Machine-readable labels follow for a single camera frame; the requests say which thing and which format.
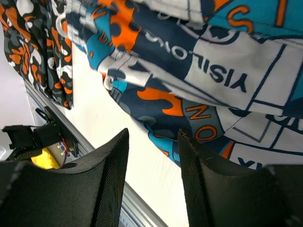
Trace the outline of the orange black camo shorts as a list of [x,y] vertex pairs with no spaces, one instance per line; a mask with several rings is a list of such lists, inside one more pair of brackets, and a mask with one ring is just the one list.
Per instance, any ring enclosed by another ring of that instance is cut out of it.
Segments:
[[8,63],[36,90],[71,109],[72,44],[57,31],[61,0],[2,0],[0,22]]

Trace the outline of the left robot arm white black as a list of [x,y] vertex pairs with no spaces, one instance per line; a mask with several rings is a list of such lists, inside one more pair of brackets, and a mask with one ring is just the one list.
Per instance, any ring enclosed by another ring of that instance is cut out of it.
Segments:
[[42,149],[62,141],[62,130],[56,123],[5,126],[0,130],[0,159],[29,160],[42,154]]

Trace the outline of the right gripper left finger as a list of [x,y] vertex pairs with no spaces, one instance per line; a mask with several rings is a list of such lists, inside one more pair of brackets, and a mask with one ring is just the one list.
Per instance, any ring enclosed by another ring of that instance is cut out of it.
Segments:
[[55,169],[28,161],[0,164],[3,227],[116,227],[122,205],[129,132]]

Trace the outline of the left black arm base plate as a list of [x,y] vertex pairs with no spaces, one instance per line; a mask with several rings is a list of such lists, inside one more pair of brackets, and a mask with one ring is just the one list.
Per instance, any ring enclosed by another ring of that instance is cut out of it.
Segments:
[[36,127],[33,132],[41,147],[53,145],[62,142],[68,156],[72,154],[78,157],[79,141],[73,135],[71,127],[68,127],[59,113],[56,113],[49,106],[45,106],[43,110],[36,108],[36,113],[45,120],[42,126]]

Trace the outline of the blue orange patterned shorts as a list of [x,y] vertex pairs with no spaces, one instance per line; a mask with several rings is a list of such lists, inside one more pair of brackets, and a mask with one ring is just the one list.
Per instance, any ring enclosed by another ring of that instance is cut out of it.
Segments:
[[300,0],[64,0],[60,29],[179,165],[179,130],[252,169],[303,162]]

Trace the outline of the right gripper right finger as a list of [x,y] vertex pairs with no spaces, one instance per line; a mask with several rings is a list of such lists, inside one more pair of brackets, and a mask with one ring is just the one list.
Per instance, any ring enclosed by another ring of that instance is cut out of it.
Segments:
[[191,227],[300,227],[303,167],[233,163],[178,132],[181,176]]

